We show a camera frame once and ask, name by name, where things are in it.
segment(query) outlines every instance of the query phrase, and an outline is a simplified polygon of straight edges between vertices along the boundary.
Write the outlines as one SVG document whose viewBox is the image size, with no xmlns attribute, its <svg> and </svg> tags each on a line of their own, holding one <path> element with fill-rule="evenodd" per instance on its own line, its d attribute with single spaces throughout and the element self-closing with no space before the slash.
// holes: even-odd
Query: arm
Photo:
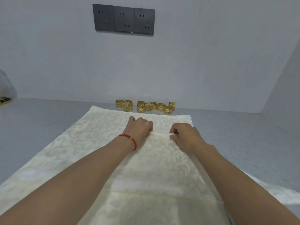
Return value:
<svg viewBox="0 0 300 225">
<path fill-rule="evenodd" d="M 141 145 L 153 122 L 130 117 L 123 134 Z M 134 149 L 118 136 L 109 144 L 73 163 L 0 216 L 0 224 L 77 224 L 92 206 L 107 179 Z"/>
<path fill-rule="evenodd" d="M 300 224 L 284 205 L 207 144 L 195 127 L 174 124 L 170 133 L 183 151 L 197 157 L 236 224 Z"/>
</svg>

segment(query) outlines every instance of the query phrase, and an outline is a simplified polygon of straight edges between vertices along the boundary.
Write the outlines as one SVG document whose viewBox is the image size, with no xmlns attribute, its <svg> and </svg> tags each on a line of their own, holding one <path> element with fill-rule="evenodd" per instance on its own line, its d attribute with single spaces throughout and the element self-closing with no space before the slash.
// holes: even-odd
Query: forearm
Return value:
<svg viewBox="0 0 300 225">
<path fill-rule="evenodd" d="M 0 224 L 77 224 L 133 148 L 130 139 L 116 137 L 18 202 L 0 217 Z"/>
<path fill-rule="evenodd" d="M 293 213 L 221 156 L 213 145 L 195 151 L 237 225 L 299 224 Z"/>
</svg>

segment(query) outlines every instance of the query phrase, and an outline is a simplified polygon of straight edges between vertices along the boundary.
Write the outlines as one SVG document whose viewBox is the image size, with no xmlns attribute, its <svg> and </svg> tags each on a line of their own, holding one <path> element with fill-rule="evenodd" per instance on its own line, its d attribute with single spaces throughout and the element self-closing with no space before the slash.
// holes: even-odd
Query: hand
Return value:
<svg viewBox="0 0 300 225">
<path fill-rule="evenodd" d="M 195 153 L 199 147 L 207 146 L 196 127 L 186 123 L 175 123 L 170 129 L 170 139 L 174 140 L 178 146 L 186 153 Z"/>
<path fill-rule="evenodd" d="M 126 128 L 124 129 L 122 134 L 127 134 L 131 136 L 137 143 L 137 147 L 139 147 L 142 143 L 144 143 L 148 131 L 152 130 L 152 121 L 148 121 L 141 117 L 135 120 L 134 117 L 130 116 Z"/>
</svg>

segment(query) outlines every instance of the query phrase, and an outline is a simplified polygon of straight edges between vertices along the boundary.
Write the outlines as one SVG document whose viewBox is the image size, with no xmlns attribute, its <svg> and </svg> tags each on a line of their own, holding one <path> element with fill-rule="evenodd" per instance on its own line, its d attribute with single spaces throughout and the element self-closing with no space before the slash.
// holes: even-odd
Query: patterned fabric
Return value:
<svg viewBox="0 0 300 225">
<path fill-rule="evenodd" d="M 130 115 L 153 121 L 153 132 L 118 166 L 80 224 L 229 224 L 222 199 L 201 164 L 169 139 L 173 123 L 192 125 L 189 115 L 127 113 L 95 106 L 0 186 L 0 215 L 121 134 Z M 253 179 L 282 203 L 300 203 L 299 193 Z"/>
</svg>

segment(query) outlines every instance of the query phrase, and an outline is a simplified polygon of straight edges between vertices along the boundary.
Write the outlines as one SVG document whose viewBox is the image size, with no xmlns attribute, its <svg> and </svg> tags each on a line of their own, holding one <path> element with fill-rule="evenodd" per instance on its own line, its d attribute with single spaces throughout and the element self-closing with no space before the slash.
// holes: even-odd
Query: gray floor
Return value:
<svg viewBox="0 0 300 225">
<path fill-rule="evenodd" d="M 92 105 L 114 104 L 16 98 L 0 107 L 0 184 L 78 121 Z M 260 114 L 176 109 L 190 114 L 205 140 L 238 168 L 300 192 L 300 140 Z M 300 218 L 300 206 L 289 206 Z"/>
</svg>

